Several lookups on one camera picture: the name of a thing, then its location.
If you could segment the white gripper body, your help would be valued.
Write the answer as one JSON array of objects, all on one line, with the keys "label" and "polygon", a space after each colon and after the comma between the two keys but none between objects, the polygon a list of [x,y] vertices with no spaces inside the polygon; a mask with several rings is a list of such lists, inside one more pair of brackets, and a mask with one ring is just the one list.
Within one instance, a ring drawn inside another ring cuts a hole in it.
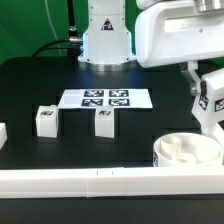
[{"label": "white gripper body", "polygon": [[224,56],[224,9],[198,12],[194,2],[159,2],[135,23],[135,47],[144,68]]}]

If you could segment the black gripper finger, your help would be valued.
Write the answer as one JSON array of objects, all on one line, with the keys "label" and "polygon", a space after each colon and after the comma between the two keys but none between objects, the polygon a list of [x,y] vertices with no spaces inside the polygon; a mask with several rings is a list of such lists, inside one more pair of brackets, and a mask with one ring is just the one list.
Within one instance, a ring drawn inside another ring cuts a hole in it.
[{"label": "black gripper finger", "polygon": [[197,96],[201,93],[200,78],[196,73],[197,69],[198,69],[197,61],[189,61],[181,64],[181,73],[189,82],[190,92],[192,96]]}]

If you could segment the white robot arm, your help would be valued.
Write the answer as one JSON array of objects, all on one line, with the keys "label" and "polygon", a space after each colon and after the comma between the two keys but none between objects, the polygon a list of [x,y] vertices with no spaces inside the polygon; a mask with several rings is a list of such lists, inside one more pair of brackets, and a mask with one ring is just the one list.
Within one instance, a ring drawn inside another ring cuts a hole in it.
[{"label": "white robot arm", "polygon": [[224,56],[224,0],[136,0],[138,63],[144,67],[180,63],[194,95],[207,85],[195,73],[199,60]]}]

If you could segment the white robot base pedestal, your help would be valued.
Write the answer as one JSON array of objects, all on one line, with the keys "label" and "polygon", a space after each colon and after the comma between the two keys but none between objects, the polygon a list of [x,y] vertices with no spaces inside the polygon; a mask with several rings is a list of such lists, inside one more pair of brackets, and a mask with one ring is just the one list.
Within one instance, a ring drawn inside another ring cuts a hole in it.
[{"label": "white robot base pedestal", "polygon": [[88,0],[88,16],[80,62],[115,66],[136,59],[125,24],[125,0]]}]

